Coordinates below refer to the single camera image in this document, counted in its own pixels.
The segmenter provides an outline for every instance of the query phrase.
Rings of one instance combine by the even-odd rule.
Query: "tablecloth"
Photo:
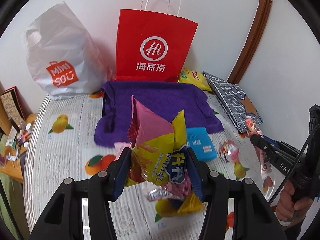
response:
[[[262,189],[260,165],[255,150],[248,138],[240,138],[237,129],[224,113],[217,98],[208,95],[208,104],[219,114],[225,130],[209,135],[216,150],[221,141],[232,139],[240,149],[242,165],[249,170],[250,177]],[[62,101],[44,99],[36,118],[26,157],[24,199],[29,229],[32,230],[47,202],[67,178],[75,181],[87,179],[84,166],[95,155],[116,154],[114,148],[97,146],[93,141],[94,130],[101,118],[102,98],[79,96]],[[49,133],[58,118],[68,120],[69,129],[61,133]],[[226,163],[221,156],[208,162],[211,170],[236,179],[233,164]],[[283,178],[276,179],[277,188]],[[111,215],[118,239],[196,240],[204,220],[205,212],[183,217],[155,220],[155,202],[148,202],[142,194],[142,184],[125,188],[115,203],[110,203]],[[228,213],[233,210],[233,199],[229,200]],[[87,200],[83,199],[84,239],[90,239]],[[232,228],[226,239],[232,238]]]

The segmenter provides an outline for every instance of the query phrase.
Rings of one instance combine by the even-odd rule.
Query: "purple cloth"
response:
[[[207,96],[192,84],[152,81],[108,81],[102,118],[98,121],[94,141],[105,147],[115,142],[130,142],[131,96],[168,122],[184,109],[186,127],[205,127],[207,132],[223,131],[219,119],[207,104]]]

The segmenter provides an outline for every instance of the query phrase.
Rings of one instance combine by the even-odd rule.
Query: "red paper bag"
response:
[[[176,82],[197,26],[182,17],[121,9],[116,79]]]

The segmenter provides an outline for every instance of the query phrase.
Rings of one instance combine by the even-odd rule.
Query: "folded checkered cloth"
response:
[[[230,117],[235,127],[241,132],[247,130],[246,116],[251,116],[259,125],[263,120],[248,96],[237,84],[231,84],[207,72],[203,72],[207,82],[216,94],[221,105]]]

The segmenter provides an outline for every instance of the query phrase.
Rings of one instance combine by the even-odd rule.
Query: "white circle logo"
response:
[[[140,53],[144,59],[148,61],[159,61],[167,55],[168,44],[167,42],[158,36],[152,36],[143,41],[140,46]]]

